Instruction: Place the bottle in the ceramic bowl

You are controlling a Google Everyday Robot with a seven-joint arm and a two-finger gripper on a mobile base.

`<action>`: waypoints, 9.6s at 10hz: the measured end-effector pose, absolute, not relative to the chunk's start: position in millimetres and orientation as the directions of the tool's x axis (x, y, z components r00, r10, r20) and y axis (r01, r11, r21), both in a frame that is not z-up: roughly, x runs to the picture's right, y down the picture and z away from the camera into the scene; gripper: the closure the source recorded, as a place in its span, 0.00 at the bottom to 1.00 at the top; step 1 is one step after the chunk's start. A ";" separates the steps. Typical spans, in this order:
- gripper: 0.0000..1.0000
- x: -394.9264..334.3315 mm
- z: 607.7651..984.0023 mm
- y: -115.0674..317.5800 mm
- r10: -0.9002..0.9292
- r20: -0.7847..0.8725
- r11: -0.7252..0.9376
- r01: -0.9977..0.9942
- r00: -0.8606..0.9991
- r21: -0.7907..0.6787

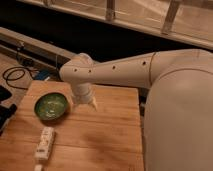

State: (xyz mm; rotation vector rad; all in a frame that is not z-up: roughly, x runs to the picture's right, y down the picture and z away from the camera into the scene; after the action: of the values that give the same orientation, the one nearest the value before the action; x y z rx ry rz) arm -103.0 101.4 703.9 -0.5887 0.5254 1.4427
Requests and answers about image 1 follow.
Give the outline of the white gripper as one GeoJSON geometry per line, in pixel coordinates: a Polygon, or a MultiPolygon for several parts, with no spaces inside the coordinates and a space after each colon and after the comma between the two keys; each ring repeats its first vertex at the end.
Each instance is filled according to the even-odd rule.
{"type": "Polygon", "coordinates": [[[73,97],[72,102],[73,106],[77,104],[89,104],[91,103],[92,107],[97,111],[98,105],[96,99],[93,98],[93,90],[90,83],[82,83],[71,86],[73,97]]]}

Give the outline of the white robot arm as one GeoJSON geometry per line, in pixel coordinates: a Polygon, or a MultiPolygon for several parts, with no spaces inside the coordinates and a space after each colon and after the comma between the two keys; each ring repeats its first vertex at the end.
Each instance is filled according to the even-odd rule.
{"type": "Polygon", "coordinates": [[[152,52],[103,63],[80,53],[60,68],[75,105],[94,102],[93,83],[146,88],[146,171],[213,171],[213,53],[152,52]]]}

